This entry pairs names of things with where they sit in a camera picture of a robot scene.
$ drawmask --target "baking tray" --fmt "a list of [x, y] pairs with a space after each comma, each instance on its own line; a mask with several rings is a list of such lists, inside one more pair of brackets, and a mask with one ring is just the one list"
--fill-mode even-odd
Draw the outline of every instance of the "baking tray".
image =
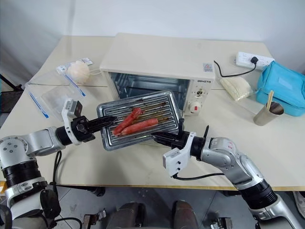
[[[155, 117], [158, 118], [159, 123], [152, 128], [130, 135], [113, 135], [112, 130], [132, 112], [134, 107], [144, 110], [144, 114], [140, 115], [136, 122]], [[177, 133], [179, 118], [181, 118], [175, 96], [171, 91], [154, 92], [100, 104], [97, 107], [97, 115], [98, 117], [107, 115], [118, 117], [111, 126], [101, 130], [102, 142], [108, 151], [150, 140], [153, 132]]]

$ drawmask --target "wooden stick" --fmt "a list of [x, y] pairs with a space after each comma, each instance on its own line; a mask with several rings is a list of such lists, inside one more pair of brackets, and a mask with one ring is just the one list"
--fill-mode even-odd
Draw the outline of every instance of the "wooden stick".
[[274, 91], [271, 90], [271, 91], [269, 92], [269, 95], [268, 95], [268, 102], [267, 102], [267, 109], [268, 109], [268, 110], [270, 110], [270, 106], [271, 106], [273, 94], [274, 94]]

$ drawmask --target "hot dog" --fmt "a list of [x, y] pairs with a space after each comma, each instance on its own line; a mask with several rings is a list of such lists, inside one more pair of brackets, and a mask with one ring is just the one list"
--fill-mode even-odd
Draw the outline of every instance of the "hot dog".
[[112, 133], [114, 135], [118, 135], [124, 128], [128, 127], [140, 114], [142, 114], [141, 108], [134, 108], [132, 112], [112, 131]]
[[141, 130], [144, 130], [152, 125], [158, 124], [157, 118], [151, 118], [140, 123], [130, 125], [121, 131], [121, 135], [129, 135]]

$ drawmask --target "blue lunch bag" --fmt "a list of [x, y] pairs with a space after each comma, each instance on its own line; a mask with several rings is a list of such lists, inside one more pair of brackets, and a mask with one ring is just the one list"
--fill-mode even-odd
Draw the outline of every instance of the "blue lunch bag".
[[292, 116], [305, 113], [305, 76], [272, 61], [262, 72], [257, 82], [256, 100], [266, 104], [268, 94], [274, 91], [273, 101]]

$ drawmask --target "white wall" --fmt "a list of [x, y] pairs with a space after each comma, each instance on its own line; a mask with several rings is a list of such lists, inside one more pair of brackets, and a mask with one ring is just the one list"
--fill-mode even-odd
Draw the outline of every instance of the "white wall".
[[0, 72], [24, 83], [64, 35], [132, 32], [263, 41], [285, 66], [305, 71], [304, 0], [1, 0]]

